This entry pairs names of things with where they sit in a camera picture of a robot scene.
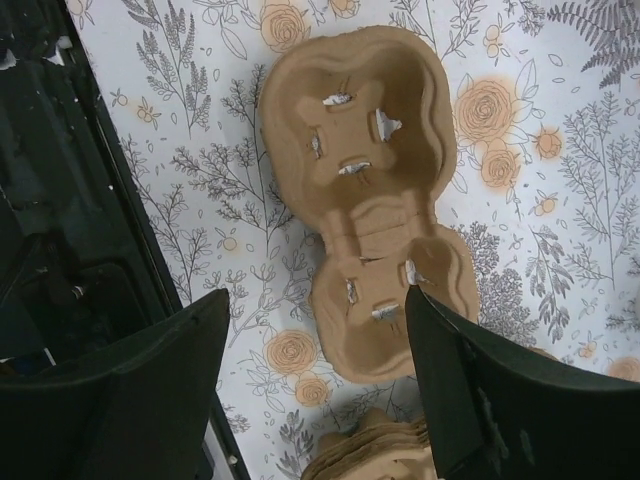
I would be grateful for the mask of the single brown cup carrier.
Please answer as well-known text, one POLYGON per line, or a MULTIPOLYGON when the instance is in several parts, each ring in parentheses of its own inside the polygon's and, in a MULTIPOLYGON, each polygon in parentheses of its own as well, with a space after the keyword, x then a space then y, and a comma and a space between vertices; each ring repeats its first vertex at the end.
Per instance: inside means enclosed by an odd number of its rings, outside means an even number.
POLYGON ((470 250, 435 213, 457 164, 440 60, 398 27, 317 37, 274 63, 259 114, 283 203, 324 243, 310 303, 325 358, 353 383, 412 374, 411 286, 479 312, 470 250))

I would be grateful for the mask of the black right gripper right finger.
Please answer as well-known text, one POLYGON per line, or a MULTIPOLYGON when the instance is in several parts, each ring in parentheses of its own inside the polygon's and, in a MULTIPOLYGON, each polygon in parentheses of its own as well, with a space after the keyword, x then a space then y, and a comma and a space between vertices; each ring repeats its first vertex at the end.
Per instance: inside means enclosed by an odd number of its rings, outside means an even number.
POLYGON ((638 478, 638 384, 537 354, 417 286, 405 310, 439 478, 638 478))

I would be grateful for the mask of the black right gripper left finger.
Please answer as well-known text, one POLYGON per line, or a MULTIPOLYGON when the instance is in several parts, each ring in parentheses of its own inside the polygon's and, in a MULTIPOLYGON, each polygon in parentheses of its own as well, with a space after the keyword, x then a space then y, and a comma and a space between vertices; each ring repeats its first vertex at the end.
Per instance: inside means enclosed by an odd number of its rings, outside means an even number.
POLYGON ((194 478, 229 321, 215 290, 101 350, 3 378, 2 478, 194 478))

